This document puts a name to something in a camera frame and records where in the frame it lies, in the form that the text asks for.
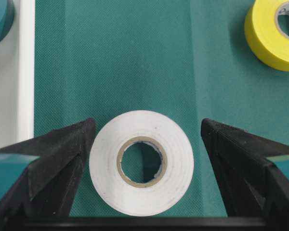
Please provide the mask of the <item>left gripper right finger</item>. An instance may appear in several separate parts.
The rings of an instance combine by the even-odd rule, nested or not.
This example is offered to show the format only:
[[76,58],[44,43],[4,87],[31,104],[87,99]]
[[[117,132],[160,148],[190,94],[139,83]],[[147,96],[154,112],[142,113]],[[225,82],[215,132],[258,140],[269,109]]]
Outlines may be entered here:
[[289,146],[208,118],[201,137],[228,216],[289,231]]

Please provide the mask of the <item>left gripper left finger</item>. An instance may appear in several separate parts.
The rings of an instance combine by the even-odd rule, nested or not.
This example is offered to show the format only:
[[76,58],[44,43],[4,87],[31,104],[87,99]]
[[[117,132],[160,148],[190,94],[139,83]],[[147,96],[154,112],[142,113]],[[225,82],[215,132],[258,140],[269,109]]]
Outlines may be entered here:
[[0,231],[28,217],[67,217],[94,138],[88,118],[0,148]]

